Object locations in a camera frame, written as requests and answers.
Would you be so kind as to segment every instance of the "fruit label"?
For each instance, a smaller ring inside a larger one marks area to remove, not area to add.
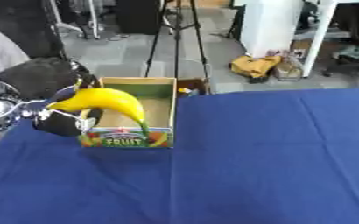
[[[104,134],[103,145],[107,147],[143,147],[145,140],[142,135],[135,133]]]

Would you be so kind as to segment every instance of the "banana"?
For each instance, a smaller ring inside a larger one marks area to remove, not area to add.
[[[62,109],[66,112],[92,108],[114,109],[129,116],[142,127],[146,126],[143,105],[133,95],[113,88],[83,88],[78,90],[73,97],[51,103],[47,107]]]

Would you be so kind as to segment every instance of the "robotic hand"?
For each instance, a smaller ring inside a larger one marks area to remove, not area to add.
[[[44,105],[69,99],[80,88],[100,86],[94,75],[74,61],[33,59],[9,68],[0,73],[0,134],[27,118],[37,130],[78,136],[99,123],[100,108],[66,112]]]

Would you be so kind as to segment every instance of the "white pole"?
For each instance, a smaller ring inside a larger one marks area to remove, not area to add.
[[[317,56],[319,55],[322,42],[324,41],[324,38],[327,34],[337,4],[338,2],[334,0],[324,7],[319,28],[317,29],[312,46],[309,50],[309,54],[306,58],[306,62],[304,65],[304,77],[309,77],[310,73],[312,72],[313,65],[317,60]]]

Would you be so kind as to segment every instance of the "cardboard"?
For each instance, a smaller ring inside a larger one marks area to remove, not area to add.
[[[79,136],[85,147],[172,148],[177,98],[174,78],[102,78],[106,88],[123,90],[143,104],[149,126],[148,143],[141,128],[129,117],[104,109],[101,121],[85,135]]]

